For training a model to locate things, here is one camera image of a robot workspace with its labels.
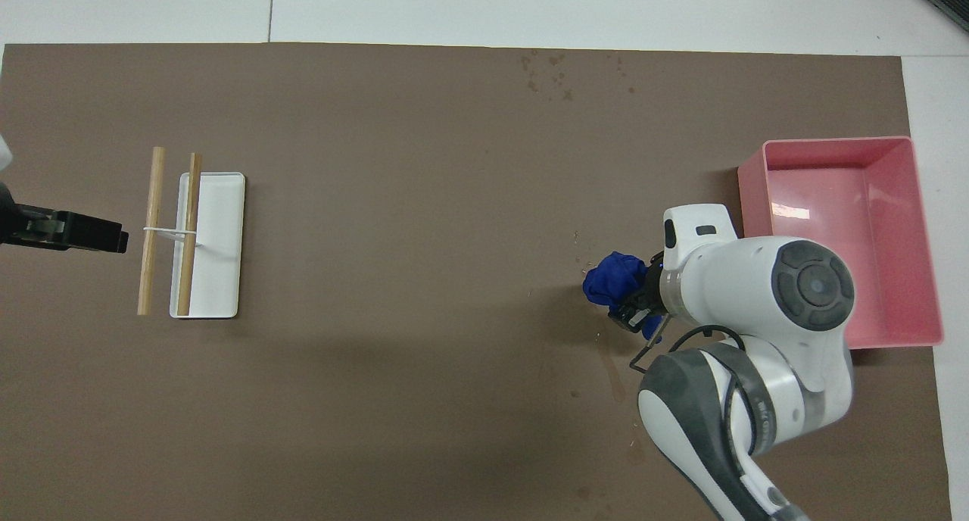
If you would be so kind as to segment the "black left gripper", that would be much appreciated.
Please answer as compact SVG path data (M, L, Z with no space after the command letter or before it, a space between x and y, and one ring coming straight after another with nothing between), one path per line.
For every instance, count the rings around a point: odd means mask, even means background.
M52 208L21 206L14 202L6 184L1 183L1 242L8 245L29 246L46 251L83 251L125 253L129 233L119 222L101 220L85 214L68 214L67 244L55 241L51 235L62 233L64 221L55 217Z

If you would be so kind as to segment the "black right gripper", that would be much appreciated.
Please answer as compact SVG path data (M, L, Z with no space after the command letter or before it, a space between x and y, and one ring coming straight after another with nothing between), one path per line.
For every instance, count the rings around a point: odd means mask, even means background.
M643 284L634 298L626 298L609 307L609 319L628 332L652 328L652 317L668 313L660 292L664 252L656 253L647 265Z

